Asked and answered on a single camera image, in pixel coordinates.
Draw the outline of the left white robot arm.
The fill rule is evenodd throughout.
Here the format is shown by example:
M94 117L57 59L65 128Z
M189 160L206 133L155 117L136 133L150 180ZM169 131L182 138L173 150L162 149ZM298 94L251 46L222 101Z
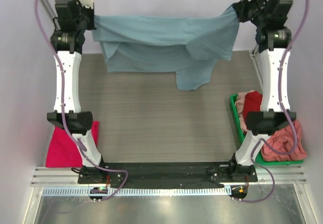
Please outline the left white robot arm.
M82 167L76 171L79 184L103 183L107 178L103 158L94 142L93 114L82 111L79 101L79 68L84 33L94 30L93 0L55 0L57 16L50 43L57 70L56 101L47 120L66 131L78 148Z

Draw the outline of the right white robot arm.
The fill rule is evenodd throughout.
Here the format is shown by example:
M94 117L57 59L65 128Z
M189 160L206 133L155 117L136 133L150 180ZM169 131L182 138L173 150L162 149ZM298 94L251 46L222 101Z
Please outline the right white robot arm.
M240 0L233 8L240 22L256 26L258 58L262 61L263 87L260 111L247 115L247 134L228 162L215 162L207 168L210 182L257 182L255 157L276 131L292 125L296 113L290 110L287 93L287 67L292 32L285 26L293 0Z

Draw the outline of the blue-grey t shirt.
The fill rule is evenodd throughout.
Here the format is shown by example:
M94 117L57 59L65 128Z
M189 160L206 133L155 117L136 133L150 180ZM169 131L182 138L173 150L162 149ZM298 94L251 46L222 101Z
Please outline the blue-grey t shirt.
M236 12L214 18L96 16L92 36L111 73L175 73L179 90L207 84L218 60L229 61L239 30Z

